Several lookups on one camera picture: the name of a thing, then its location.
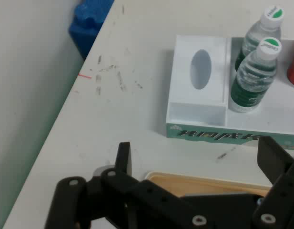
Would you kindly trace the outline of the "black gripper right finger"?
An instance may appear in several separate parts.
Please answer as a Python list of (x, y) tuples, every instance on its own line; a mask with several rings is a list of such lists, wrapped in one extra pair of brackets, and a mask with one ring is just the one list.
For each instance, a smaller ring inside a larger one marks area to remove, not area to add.
[(273, 138), (258, 141), (257, 164), (272, 187), (253, 213), (255, 229), (294, 229), (294, 158)]

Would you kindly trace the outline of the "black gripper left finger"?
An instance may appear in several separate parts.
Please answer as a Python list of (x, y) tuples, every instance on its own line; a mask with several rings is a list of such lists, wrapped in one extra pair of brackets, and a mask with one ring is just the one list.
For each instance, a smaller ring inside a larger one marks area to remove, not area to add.
[(45, 227), (88, 229), (106, 218), (118, 229), (206, 229), (209, 221), (197, 209), (150, 181), (131, 176), (130, 143), (119, 144), (115, 165), (86, 181), (58, 182)]

